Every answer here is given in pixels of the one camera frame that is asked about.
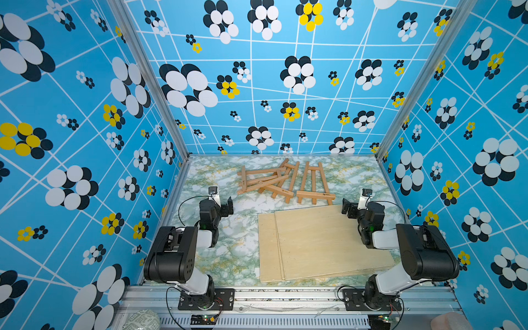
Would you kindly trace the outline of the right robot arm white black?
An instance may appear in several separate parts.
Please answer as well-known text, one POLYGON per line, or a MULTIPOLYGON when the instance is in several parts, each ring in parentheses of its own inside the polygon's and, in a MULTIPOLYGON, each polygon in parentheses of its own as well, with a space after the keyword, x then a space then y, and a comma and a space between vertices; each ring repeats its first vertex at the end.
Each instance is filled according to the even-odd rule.
POLYGON ((342 214, 356 219, 361 242, 374 250, 399 250, 400 262, 371 276, 364 289, 364 301, 373 309, 382 301, 396 299, 409 288, 427 282, 456 279, 460 267, 439 229, 434 225, 396 224, 384 229, 384 202, 362 197, 358 203, 342 200, 342 214))

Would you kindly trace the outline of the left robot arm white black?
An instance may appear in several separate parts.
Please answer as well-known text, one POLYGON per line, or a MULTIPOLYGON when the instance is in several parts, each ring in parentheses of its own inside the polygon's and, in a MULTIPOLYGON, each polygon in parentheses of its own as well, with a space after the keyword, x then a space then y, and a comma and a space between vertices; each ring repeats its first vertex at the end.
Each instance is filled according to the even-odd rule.
POLYGON ((211 276, 195 267, 198 248, 213 248, 219 238, 222 218, 234 214, 232 198, 218 204, 209 197, 199 203, 197 225, 162 226, 144 264, 144 279, 172 284, 193 298, 213 299, 215 285, 211 276))

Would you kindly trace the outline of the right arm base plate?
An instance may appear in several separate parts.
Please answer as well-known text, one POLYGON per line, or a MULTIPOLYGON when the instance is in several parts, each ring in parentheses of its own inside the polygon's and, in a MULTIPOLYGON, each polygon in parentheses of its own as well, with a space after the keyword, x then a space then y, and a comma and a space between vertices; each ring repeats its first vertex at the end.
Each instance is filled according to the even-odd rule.
POLYGON ((401 312, 402 304, 397 296, 387 296, 365 290, 345 288, 340 290, 340 297, 344 301, 348 312, 401 312))

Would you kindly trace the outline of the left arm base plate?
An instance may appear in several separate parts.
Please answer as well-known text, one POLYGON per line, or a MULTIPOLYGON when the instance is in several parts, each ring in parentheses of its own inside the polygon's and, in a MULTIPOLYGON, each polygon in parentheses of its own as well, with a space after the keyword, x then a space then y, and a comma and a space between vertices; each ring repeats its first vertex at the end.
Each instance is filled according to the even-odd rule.
POLYGON ((203 295, 180 294, 177 309, 180 311, 232 311, 235 302, 235 289, 217 288, 203 295))

